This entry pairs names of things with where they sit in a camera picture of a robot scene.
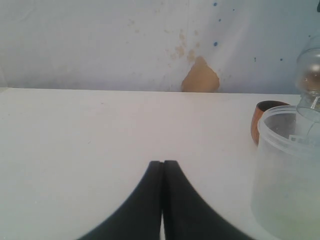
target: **wall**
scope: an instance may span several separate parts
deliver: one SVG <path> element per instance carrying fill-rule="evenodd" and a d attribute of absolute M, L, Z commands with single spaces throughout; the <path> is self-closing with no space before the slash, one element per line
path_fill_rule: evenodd
<path fill-rule="evenodd" d="M 318 3 L 0 0 L 0 86 L 179 91 L 201 55 L 220 92 L 293 93 Z"/>

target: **white table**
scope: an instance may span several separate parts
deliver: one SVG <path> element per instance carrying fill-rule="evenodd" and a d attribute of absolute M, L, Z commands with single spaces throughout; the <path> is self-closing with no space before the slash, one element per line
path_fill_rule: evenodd
<path fill-rule="evenodd" d="M 71 240 L 112 214 L 149 161 L 177 160 L 205 201 L 257 240 L 250 123 L 297 95 L 0 91 L 0 239 Z"/>

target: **translucent tub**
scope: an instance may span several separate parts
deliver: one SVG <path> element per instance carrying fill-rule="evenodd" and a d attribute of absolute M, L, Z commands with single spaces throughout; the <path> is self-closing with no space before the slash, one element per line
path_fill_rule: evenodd
<path fill-rule="evenodd" d="M 295 106 L 267 110 L 260 134 L 251 209 L 283 240 L 320 239 L 320 124 Z"/>

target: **copper cup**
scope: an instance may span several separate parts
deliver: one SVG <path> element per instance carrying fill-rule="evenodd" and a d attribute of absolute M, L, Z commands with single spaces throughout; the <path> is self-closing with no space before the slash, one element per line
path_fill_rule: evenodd
<path fill-rule="evenodd" d="M 273 101 L 273 100 L 261 101 L 256 105 L 255 111 L 252 117 L 252 121 L 251 121 L 251 136 L 256 145 L 258 145 L 259 143 L 258 121 L 261 118 L 261 116 L 264 114 L 264 112 L 274 107 L 287 106 L 287 105 L 289 104 L 286 102 Z"/>

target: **black object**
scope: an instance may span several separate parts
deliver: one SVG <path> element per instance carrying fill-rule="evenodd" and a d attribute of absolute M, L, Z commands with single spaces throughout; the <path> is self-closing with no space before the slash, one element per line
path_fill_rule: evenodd
<path fill-rule="evenodd" d="M 165 161 L 163 173 L 162 211 L 166 240 L 252 240 L 198 195 L 176 161 Z"/>
<path fill-rule="evenodd" d="M 162 162 L 150 162 L 123 205 L 79 240 L 159 240 L 163 169 Z"/>

